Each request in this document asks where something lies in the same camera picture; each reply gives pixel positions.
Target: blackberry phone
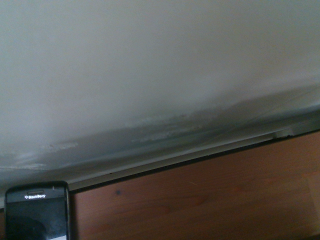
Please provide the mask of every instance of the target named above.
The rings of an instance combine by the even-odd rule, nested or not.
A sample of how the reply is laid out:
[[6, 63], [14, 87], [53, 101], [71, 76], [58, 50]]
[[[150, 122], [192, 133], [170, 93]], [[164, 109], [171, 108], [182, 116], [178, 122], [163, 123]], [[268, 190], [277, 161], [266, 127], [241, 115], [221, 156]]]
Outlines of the blackberry phone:
[[6, 240], [70, 240], [65, 181], [15, 186], [5, 193]]

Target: smartphone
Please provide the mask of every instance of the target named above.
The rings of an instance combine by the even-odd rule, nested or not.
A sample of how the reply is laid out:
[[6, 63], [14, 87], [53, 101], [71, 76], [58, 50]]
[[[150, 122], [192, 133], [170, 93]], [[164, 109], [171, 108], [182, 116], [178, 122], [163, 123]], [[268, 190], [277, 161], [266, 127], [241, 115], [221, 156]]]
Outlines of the smartphone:
[[65, 181], [15, 186], [5, 193], [6, 240], [70, 240]]

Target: phone screen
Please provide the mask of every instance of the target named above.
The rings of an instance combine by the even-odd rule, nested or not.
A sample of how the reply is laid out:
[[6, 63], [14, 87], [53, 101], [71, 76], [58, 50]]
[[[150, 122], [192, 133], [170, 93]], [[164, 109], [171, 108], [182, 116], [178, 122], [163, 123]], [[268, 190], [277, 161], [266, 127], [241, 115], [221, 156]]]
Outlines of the phone screen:
[[7, 240], [67, 240], [66, 199], [64, 187], [7, 193]]

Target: wooden panel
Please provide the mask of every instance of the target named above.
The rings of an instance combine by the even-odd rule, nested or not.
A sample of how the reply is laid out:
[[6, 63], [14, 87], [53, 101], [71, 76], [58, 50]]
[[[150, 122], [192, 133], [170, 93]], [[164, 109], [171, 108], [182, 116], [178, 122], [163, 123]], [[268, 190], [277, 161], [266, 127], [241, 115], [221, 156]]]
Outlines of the wooden panel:
[[318, 234], [319, 146], [317, 132], [77, 193], [74, 232], [80, 240]]

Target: wood grain surface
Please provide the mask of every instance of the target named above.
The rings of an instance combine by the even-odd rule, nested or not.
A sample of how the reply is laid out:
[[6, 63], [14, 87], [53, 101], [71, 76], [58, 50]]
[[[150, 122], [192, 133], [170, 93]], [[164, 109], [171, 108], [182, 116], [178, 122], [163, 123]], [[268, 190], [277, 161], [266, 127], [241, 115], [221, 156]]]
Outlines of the wood grain surface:
[[316, 235], [320, 132], [80, 192], [71, 204], [79, 240]]

